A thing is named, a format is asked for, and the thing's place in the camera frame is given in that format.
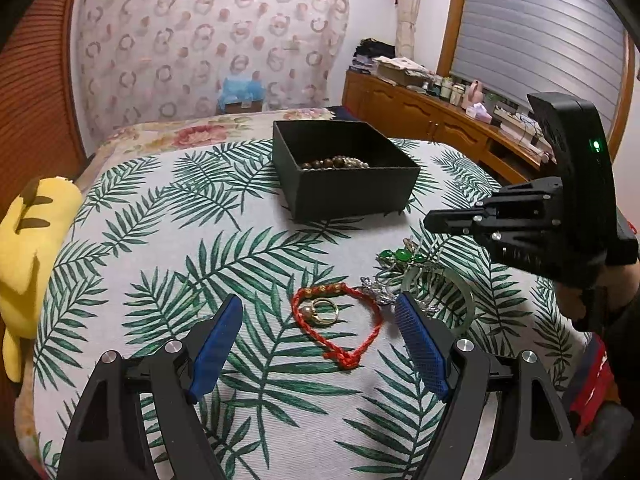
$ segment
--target person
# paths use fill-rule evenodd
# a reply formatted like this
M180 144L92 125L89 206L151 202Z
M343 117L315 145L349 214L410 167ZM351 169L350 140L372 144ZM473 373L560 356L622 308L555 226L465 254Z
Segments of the person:
M622 480L640 476L640 262L604 267L588 293L555 284L560 312L577 330L597 333L618 386L620 403L634 418L626 443L600 476Z

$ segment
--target metal screw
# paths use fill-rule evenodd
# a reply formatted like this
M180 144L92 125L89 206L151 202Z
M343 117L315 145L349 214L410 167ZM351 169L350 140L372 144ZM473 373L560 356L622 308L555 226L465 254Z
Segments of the metal screw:
M535 355L531 350L525 350L522 353L522 358L527 362L527 363L535 363L538 360L538 356Z
M471 352L474 349L474 344L469 339L458 339L456 346L462 352Z
M118 354L116 354L115 350L107 350L104 354L102 354L100 361L109 364L113 363L116 360L116 357L118 357Z
M182 350L182 343L177 339L174 339L173 341L169 341L166 345L164 345L164 349L169 352L169 354L175 354L176 352Z

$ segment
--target bed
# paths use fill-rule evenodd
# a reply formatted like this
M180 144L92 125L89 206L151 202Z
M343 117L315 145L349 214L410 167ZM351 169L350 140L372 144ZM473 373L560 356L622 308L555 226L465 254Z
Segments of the bed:
M468 205L498 185L448 146L394 139L421 168L404 212L296 224L270 163L271 122L336 116L349 119L324 108L143 124L98 153L34 345L35 431L52 478L100 355L153 352L212 316L230 292L242 298L244 324L215 391L196 406L227 477L410 478L442 405L425 392L391 312L360 367L343 371L300 332L289 298L313 283L359 285L378 272L376 255L404 238L438 242L420 227L427 211ZM441 258L472 286L470 337L500 354L533 350L561 394L585 337L560 316L551 284L491 263L466 237ZM340 304L339 323L322 333L354 348L370 315L348 298ZM438 317L453 326L460 309L449 301ZM159 477L169 479L152 401L143 396L146 432ZM481 467L472 457L468 478Z

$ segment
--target wooden slatted door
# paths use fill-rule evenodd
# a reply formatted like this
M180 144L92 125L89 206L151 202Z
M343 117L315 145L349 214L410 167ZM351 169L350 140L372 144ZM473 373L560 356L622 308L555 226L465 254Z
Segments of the wooden slatted door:
M76 178L69 37L73 0L34 0L0 52L0 218L29 180Z

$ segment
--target window blind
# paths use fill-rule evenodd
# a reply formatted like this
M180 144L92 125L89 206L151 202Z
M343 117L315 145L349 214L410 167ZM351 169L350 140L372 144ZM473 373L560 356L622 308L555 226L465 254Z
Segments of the window blind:
M608 133L624 33L606 0L465 0L451 72L529 109L532 92L586 99Z

